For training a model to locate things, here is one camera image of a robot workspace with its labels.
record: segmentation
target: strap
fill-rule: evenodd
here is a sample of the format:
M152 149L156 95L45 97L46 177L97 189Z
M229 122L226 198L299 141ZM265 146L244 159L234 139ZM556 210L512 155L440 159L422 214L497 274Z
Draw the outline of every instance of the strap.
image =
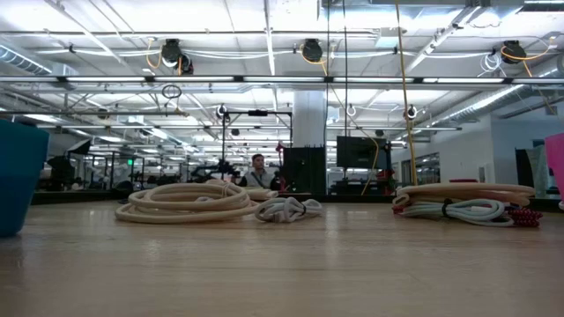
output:
M258 185L260 185L262 188L264 188L264 184L261 182L261 180L258 179L258 177L256 177L255 172L251 172L250 174L251 174L251 176L253 176L253 178L256 180L256 182L258 183Z

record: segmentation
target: man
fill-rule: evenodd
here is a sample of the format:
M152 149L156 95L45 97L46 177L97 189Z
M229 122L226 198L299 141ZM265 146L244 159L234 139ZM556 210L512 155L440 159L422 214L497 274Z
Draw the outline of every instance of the man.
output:
M253 170L245 173L239 186L241 187L260 187L266 189L276 189L277 182L274 179L274 174L266 173L264 170L264 156L263 154L255 154L252 158Z

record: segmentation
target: white rope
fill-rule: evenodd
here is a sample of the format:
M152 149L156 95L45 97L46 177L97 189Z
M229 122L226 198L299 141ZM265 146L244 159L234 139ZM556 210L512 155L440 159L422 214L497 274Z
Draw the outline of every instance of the white rope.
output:
M443 203L416 202L405 207L400 215L405 217L442 217ZM472 199L460 203L451 203L445 208L449 217L462 221L487 226L506 227L513 225L513 220L503 217L505 204L491 199Z
M295 198L274 198L256 207L258 220L273 223L291 223L305 217L321 216L323 206L313 199L300 203Z

